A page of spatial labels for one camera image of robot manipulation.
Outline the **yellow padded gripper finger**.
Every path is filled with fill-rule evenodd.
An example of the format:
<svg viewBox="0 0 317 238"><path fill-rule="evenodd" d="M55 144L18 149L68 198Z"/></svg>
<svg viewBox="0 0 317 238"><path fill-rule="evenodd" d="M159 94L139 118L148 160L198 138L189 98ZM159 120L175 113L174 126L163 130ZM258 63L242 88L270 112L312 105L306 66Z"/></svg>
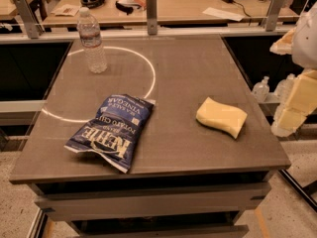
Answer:
<svg viewBox="0 0 317 238"><path fill-rule="evenodd" d="M288 137L316 109L317 70L304 69L284 90L273 116L271 132L278 137Z"/></svg>
<svg viewBox="0 0 317 238"><path fill-rule="evenodd" d="M282 38L274 42L269 50L277 55L291 55L295 28L289 30Z"/></svg>

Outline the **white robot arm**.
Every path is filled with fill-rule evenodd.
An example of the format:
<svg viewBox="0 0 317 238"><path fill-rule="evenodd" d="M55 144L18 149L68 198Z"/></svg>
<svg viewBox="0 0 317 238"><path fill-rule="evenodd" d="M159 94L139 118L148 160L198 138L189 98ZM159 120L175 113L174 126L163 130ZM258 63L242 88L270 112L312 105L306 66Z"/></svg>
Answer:
<svg viewBox="0 0 317 238"><path fill-rule="evenodd" d="M290 54L292 61L303 67L294 79L284 82L271 125L275 136L288 137L317 109L317 2L269 50L278 55Z"/></svg>

